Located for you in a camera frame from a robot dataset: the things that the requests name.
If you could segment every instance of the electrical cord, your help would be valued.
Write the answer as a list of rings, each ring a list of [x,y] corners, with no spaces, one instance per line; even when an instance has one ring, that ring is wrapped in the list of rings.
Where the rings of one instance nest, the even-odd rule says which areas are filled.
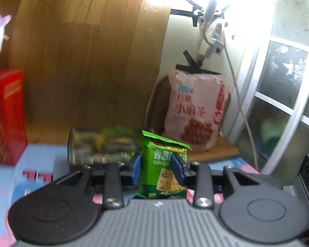
[[[209,40],[206,37],[206,27],[207,27],[208,24],[210,24],[210,22],[204,23],[204,26],[203,26],[203,29],[202,29],[202,35],[203,35],[204,41],[207,44],[209,44],[210,46],[212,46],[212,43],[209,42]],[[246,118],[244,112],[241,109],[241,99],[240,99],[239,90],[238,90],[238,86],[237,86],[237,79],[236,79],[236,75],[235,75],[235,72],[233,70],[232,63],[231,63],[231,60],[230,60],[230,57],[228,55],[228,51],[227,51],[227,48],[226,48],[225,32],[224,32],[224,27],[223,26],[222,26],[222,32],[223,32],[224,51],[225,51],[225,54],[227,56],[228,64],[229,64],[229,67],[230,67],[230,72],[231,72],[231,75],[232,75],[232,78],[233,78],[234,86],[236,88],[238,108],[239,108],[239,110],[241,112],[241,116],[244,119],[246,130],[247,130],[248,136],[249,136],[249,140],[251,141],[251,146],[252,146],[252,151],[253,151],[253,156],[254,156],[254,166],[255,166],[255,169],[257,171],[259,171],[257,151],[256,151],[255,143],[254,143],[254,138],[253,138],[253,135],[252,135],[251,128],[250,128],[250,126],[248,124],[247,118]]]

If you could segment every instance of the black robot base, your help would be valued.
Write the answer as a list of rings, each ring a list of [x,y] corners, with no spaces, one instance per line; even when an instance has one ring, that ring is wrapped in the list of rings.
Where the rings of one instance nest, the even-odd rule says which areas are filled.
[[[297,238],[309,227],[309,211],[277,179],[234,167],[211,170],[177,153],[170,167],[195,190],[192,204],[132,199],[125,206],[122,186],[137,184],[140,174],[136,154],[128,164],[70,173],[17,201],[8,214],[15,247],[304,246]],[[104,185],[101,205],[92,201],[96,185]],[[215,185],[222,204],[214,204]]]

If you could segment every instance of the pink pattern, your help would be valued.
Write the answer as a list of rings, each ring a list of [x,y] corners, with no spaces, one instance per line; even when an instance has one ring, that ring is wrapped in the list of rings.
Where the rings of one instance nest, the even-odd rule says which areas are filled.
[[[250,166],[249,164],[243,164],[241,167],[240,167],[241,170],[243,170],[244,172],[249,172],[249,173],[252,173],[252,174],[259,174],[258,171],[256,171],[252,166]]]
[[[94,194],[93,202],[96,204],[102,204],[103,194]]]
[[[2,190],[0,190],[0,195],[7,196],[8,195],[8,191],[5,188],[3,188]]]
[[[186,190],[186,199],[187,199],[190,203],[193,202],[193,196],[194,196],[194,194],[195,194],[195,191],[194,191],[194,190],[192,190],[192,189],[187,189],[187,190]],[[215,202],[216,204],[220,204],[220,203],[222,203],[223,201],[224,201],[224,198],[223,198],[223,195],[222,195],[222,194],[219,194],[219,193],[214,194],[214,202]]]
[[[12,230],[8,224],[8,211],[5,214],[5,224],[7,228],[7,233],[0,236],[0,247],[10,247],[16,243],[16,239],[12,234]]]

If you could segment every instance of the pink object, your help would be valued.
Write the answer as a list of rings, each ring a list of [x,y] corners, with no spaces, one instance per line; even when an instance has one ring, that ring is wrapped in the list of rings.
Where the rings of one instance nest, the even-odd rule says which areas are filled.
[[[93,202],[96,204],[102,204],[102,200],[103,200],[103,194],[94,194],[93,196]]]
[[[250,166],[249,164],[243,164],[241,167],[240,167],[241,170],[243,170],[244,172],[249,172],[249,173],[252,173],[252,174],[259,174],[258,171],[256,171],[252,166]]]
[[[10,247],[16,243],[16,239],[12,234],[12,230],[8,224],[8,211],[5,214],[5,225],[7,228],[7,234],[0,236],[0,247]]]
[[[1,196],[7,196],[8,195],[8,191],[3,188],[2,190],[0,190],[0,195]]]
[[[193,196],[195,195],[195,191],[193,189],[187,189],[186,190],[186,199],[192,203],[193,202]],[[224,201],[223,195],[222,194],[214,194],[214,202],[216,204],[220,204]]]
[[[203,151],[215,146],[228,88],[223,75],[169,74],[171,94],[163,136]]]

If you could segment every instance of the metal screw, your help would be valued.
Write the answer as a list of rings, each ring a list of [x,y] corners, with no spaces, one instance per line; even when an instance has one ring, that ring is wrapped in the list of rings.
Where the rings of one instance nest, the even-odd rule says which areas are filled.
[[[212,206],[213,202],[209,198],[201,197],[201,198],[197,199],[196,204],[199,207],[206,208],[206,207]]]
[[[121,205],[121,202],[116,198],[108,198],[105,202],[108,206],[113,208],[119,207]]]

